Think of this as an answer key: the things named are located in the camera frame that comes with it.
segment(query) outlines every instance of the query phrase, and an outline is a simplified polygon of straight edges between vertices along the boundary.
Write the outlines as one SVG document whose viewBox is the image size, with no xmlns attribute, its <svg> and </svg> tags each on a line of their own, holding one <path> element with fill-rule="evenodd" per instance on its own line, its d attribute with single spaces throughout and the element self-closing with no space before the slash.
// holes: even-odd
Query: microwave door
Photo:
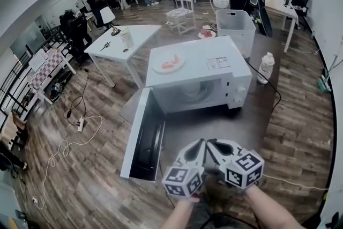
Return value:
<svg viewBox="0 0 343 229">
<path fill-rule="evenodd" d="M 144 88 L 126 147 L 121 176 L 154 181 L 166 116 L 150 88 Z"/>
</svg>

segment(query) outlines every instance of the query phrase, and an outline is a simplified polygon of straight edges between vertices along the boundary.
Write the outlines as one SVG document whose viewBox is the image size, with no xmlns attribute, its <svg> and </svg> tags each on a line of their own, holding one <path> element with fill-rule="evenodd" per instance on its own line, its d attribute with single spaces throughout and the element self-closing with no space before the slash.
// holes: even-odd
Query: white laundry basket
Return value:
<svg viewBox="0 0 343 229">
<path fill-rule="evenodd" d="M 246 11 L 217 10 L 218 36 L 229 35 L 244 58 L 251 55 L 255 25 Z"/>
</svg>

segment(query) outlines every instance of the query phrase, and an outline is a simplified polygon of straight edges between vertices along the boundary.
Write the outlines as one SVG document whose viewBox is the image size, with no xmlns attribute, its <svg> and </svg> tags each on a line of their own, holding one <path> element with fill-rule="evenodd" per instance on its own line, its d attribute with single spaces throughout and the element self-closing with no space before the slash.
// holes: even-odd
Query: water bottle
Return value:
<svg viewBox="0 0 343 229">
<path fill-rule="evenodd" d="M 269 80 L 270 76 L 272 75 L 274 64 L 275 60 L 272 53 L 268 52 L 264 57 L 262 57 L 262 63 L 259 66 L 258 70 L 259 74 L 257 75 L 258 82 L 260 82 L 261 84 L 268 83 L 266 79 Z"/>
</svg>

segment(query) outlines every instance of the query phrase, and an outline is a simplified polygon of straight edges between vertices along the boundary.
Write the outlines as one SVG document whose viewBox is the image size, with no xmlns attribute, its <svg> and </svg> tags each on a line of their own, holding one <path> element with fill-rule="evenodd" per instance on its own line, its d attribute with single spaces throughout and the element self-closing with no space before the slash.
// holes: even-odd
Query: plate with red food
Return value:
<svg viewBox="0 0 343 229">
<path fill-rule="evenodd" d="M 154 61 L 152 68 L 157 73 L 171 73 L 181 68 L 185 61 L 184 53 L 170 51 L 159 56 Z"/>
<path fill-rule="evenodd" d="M 208 38 L 214 38 L 216 37 L 216 33 L 214 31 L 210 31 L 208 29 L 201 29 L 200 33 L 198 34 L 198 36 L 201 39 L 208 39 Z"/>
</svg>

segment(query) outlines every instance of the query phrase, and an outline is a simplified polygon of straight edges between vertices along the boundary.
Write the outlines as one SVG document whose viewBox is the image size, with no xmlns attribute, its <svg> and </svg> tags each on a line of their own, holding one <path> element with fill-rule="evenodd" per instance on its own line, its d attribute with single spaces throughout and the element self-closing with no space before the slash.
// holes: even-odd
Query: white shirt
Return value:
<svg viewBox="0 0 343 229">
<path fill-rule="evenodd" d="M 75 4 L 76 4 L 76 7 L 79 8 L 79 10 L 85 6 L 85 3 L 83 2 L 83 0 L 76 0 Z"/>
</svg>

